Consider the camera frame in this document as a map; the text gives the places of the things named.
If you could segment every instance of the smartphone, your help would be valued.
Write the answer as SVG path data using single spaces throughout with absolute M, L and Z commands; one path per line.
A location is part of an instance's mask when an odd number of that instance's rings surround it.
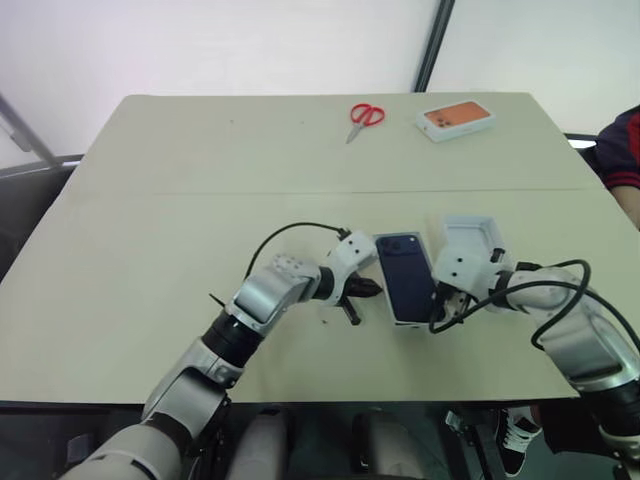
M 396 324 L 428 324 L 436 282 L 419 234 L 378 235 L 376 248 Z

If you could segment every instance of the orange phone box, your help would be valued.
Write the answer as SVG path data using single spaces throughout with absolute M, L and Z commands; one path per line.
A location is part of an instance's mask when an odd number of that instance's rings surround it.
M 416 126 L 434 142 L 442 142 L 492 127 L 496 116 L 475 100 L 420 112 Z

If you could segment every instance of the scissors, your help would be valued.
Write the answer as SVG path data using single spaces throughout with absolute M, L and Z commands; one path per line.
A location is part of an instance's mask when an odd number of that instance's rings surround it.
M 347 137 L 347 143 L 356 138 L 364 127 L 373 127 L 384 120 L 384 110 L 368 103 L 359 103 L 351 109 L 351 121 L 353 128 Z

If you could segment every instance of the scissor blade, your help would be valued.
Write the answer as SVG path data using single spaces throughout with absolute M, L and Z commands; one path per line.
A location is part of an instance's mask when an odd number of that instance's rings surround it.
M 362 130 L 362 125 L 359 123 L 356 123 L 351 129 L 349 136 L 347 137 L 347 143 L 351 143 L 351 141 L 358 136 L 358 133 L 360 133 L 360 130 Z

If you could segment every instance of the black and white sneaker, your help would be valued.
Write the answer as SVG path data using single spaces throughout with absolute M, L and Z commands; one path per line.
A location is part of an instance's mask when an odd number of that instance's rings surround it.
M 520 473 L 527 458 L 527 448 L 542 429 L 525 417 L 517 417 L 508 410 L 500 410 L 496 443 L 504 471 L 507 477 L 515 477 Z

